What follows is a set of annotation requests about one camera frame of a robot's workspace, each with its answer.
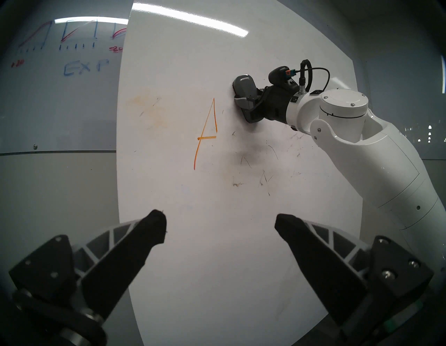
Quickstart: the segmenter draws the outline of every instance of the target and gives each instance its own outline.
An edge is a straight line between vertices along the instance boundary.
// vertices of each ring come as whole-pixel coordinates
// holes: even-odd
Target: gray wall
[[[71,244],[119,223],[116,153],[0,156],[0,283],[8,271],[57,234]],[[108,345],[143,345],[128,290],[104,324]]]

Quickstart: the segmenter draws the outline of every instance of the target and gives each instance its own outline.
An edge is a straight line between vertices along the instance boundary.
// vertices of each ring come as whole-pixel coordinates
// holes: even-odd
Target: blue writing
[[[78,63],[80,63],[80,60],[72,61],[72,62],[66,64],[66,65],[65,65],[65,69],[63,70],[63,75],[64,75],[65,77],[68,77],[68,76],[73,75],[74,72],[69,72],[69,73],[67,73],[67,70],[70,70],[70,71],[72,71],[72,70],[78,70],[78,69],[80,69],[80,67],[79,67],[79,66],[73,66],[73,67],[70,67],[69,65],[74,65],[74,64],[78,64]]]
[[[89,64],[89,63],[86,63],[86,64],[82,64],[82,63],[81,63],[81,65],[82,65],[82,69],[79,71],[79,74],[80,74],[80,75],[82,74],[82,71],[83,71],[83,70],[87,70],[88,72],[90,72],[90,69],[88,68],[88,64]]]
[[[102,59],[98,61],[98,64],[96,65],[96,69],[99,71],[101,71],[101,65],[108,65],[109,61],[108,59]]]

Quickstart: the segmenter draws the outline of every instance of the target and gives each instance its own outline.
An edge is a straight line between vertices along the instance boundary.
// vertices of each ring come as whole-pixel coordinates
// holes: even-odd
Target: tick mark
[[[269,146],[273,151],[274,151],[274,153],[276,154],[276,151],[274,150],[274,148],[272,147],[272,146]]]
[[[242,164],[243,159],[245,159],[245,161],[248,163],[249,168],[252,168],[251,165],[249,164],[248,160],[244,156],[242,156],[242,159],[240,160],[240,164]]]

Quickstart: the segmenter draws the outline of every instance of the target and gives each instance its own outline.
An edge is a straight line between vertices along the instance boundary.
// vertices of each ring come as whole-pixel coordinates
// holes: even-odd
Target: background whiteboard
[[[362,199],[310,136],[248,124],[231,84],[248,73],[262,88],[271,70],[307,58],[356,89],[352,61],[275,0],[150,2],[249,33],[131,13],[117,111],[120,221],[157,208],[168,232],[129,287],[141,337],[146,346],[290,346],[326,311],[274,229],[276,215],[358,236]],[[315,72],[312,88],[325,82]],[[218,132],[212,108],[203,135],[216,138],[202,141],[194,170],[214,98]]]
[[[126,26],[54,19],[128,18],[132,3],[45,1],[36,9],[0,63],[0,153],[33,151],[34,144],[37,151],[116,149],[125,38],[118,31]]]

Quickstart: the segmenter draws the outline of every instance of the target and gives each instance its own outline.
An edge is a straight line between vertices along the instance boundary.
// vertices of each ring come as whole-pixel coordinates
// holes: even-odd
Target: wall
[[[115,153],[0,156],[0,283],[17,262],[57,234],[71,244],[119,223]],[[142,345],[128,290],[104,324],[108,345]]]
[[[364,19],[354,30],[373,112],[406,135],[422,159],[446,159],[445,81],[440,50],[430,35],[404,7]]]

